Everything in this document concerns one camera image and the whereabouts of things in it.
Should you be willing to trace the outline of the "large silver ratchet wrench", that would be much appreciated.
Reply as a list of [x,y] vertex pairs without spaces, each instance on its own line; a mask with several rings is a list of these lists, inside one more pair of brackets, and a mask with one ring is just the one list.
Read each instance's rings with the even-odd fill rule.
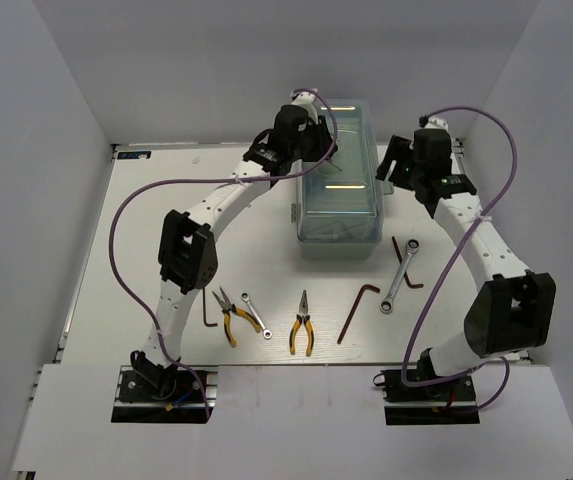
[[416,239],[410,239],[406,242],[404,252],[400,252],[399,268],[391,282],[388,292],[381,301],[379,309],[383,314],[390,314],[393,311],[395,297],[404,281],[408,266],[411,260],[420,249],[420,242]]

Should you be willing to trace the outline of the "green toolbox with clear lid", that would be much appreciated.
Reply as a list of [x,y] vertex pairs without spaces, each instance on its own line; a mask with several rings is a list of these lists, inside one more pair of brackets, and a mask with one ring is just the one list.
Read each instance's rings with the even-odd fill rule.
[[384,220],[371,112],[364,100],[333,99],[329,105],[319,108],[319,116],[335,116],[337,152],[296,180],[300,254],[309,260],[365,259],[381,242]]

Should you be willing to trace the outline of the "small silver ratchet wrench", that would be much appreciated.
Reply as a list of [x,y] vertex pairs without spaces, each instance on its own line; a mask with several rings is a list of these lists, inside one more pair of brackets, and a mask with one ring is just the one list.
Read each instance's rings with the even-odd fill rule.
[[265,340],[272,339],[272,332],[266,327],[265,323],[263,322],[262,318],[260,317],[255,305],[252,303],[252,299],[249,293],[243,292],[241,294],[241,300],[246,304],[248,307],[251,315],[257,321],[258,325],[260,326],[260,330]]

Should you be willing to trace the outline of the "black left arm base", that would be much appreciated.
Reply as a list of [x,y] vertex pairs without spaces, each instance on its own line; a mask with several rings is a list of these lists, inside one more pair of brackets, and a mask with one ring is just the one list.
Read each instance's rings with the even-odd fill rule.
[[196,424],[215,408],[218,371],[194,373],[175,365],[155,365],[141,351],[120,369],[111,413],[113,424]]

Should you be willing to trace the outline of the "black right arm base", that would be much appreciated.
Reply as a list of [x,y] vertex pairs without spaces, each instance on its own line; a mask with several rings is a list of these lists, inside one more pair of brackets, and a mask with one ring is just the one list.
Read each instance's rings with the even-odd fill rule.
[[387,426],[446,426],[479,424],[472,376],[429,387],[403,384],[401,369],[381,370],[373,386],[383,393]]

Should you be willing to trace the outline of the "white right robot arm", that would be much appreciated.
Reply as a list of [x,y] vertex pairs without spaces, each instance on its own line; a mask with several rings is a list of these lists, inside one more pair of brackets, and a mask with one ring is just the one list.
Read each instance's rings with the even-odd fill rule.
[[512,252],[484,213],[472,181],[454,173],[453,165],[448,131],[420,128],[410,139],[391,137],[376,174],[414,193],[449,235],[478,289],[462,330],[424,350],[415,377],[405,382],[432,399],[489,359],[544,345],[556,295],[552,276],[534,272]]

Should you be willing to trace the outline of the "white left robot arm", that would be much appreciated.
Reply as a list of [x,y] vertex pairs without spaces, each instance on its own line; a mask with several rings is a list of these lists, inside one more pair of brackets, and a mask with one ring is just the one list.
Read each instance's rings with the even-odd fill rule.
[[165,216],[158,252],[158,324],[131,357],[136,369],[148,368],[142,384],[154,398],[168,398],[176,390],[177,374],[168,367],[181,359],[192,305],[217,272],[216,242],[223,231],[256,198],[286,179],[294,163],[327,159],[336,151],[314,95],[300,90],[280,108],[273,127],[255,138],[223,185],[187,211]]

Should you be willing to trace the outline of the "long brown hex key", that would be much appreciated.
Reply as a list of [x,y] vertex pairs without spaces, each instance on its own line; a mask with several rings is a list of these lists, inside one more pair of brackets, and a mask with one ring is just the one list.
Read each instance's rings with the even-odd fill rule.
[[361,300],[362,300],[362,298],[366,292],[373,292],[373,293],[378,294],[380,292],[380,288],[375,286],[375,285],[372,285],[372,284],[364,284],[360,287],[360,289],[358,290],[357,295],[356,295],[356,297],[355,297],[355,299],[351,305],[351,308],[348,312],[348,315],[344,321],[344,324],[342,325],[340,333],[337,337],[337,340],[336,340],[337,345],[340,345],[342,343],[343,339],[345,338],[346,333],[350,327],[350,324],[351,324],[351,322],[352,322],[352,320],[356,314],[356,311],[359,307],[359,304],[360,304],[360,302],[361,302]]

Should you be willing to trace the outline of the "yellow pliers centre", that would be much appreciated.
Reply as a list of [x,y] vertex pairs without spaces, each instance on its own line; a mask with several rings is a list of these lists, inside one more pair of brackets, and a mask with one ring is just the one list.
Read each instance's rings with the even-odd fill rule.
[[307,357],[310,357],[312,355],[314,348],[315,334],[310,320],[310,315],[308,310],[308,296],[306,290],[302,291],[299,303],[299,309],[289,334],[289,351],[291,355],[294,355],[296,353],[296,337],[297,333],[301,328],[303,328],[307,333],[307,345],[306,345],[305,355]]

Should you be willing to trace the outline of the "yellow pliers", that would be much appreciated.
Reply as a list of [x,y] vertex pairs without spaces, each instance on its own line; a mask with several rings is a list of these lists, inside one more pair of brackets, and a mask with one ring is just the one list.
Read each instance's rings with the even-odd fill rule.
[[289,351],[291,355],[294,355],[296,353],[296,337],[297,333],[301,328],[303,328],[307,333],[307,345],[306,345],[305,355],[307,357],[310,357],[312,355],[314,348],[315,334],[310,320],[310,315],[308,310],[308,296],[306,290],[302,291],[299,303],[299,309],[289,334]]
[[261,332],[261,327],[255,317],[248,311],[237,307],[222,288],[220,288],[219,291],[220,293],[212,291],[212,295],[218,303],[224,317],[224,333],[226,339],[229,345],[232,348],[235,348],[237,346],[237,341],[232,332],[232,318],[234,316],[246,320],[253,327],[256,333]]

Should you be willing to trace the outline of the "small brown hex key left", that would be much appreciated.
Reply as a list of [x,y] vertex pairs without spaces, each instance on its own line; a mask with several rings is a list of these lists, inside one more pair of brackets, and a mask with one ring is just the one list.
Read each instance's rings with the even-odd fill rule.
[[202,289],[201,293],[202,293],[202,295],[201,295],[201,297],[202,297],[202,323],[206,328],[217,328],[218,323],[212,322],[209,320],[206,290]]

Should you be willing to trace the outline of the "yellow pliers left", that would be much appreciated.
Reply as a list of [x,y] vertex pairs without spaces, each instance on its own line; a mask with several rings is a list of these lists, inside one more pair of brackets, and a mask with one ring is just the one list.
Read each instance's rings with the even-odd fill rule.
[[218,303],[224,317],[224,333],[226,339],[229,345],[232,348],[235,348],[237,346],[237,341],[232,332],[232,318],[234,316],[246,320],[253,327],[256,333],[261,332],[261,327],[255,317],[248,311],[237,307],[222,288],[220,288],[219,291],[220,293],[212,291],[212,295]]

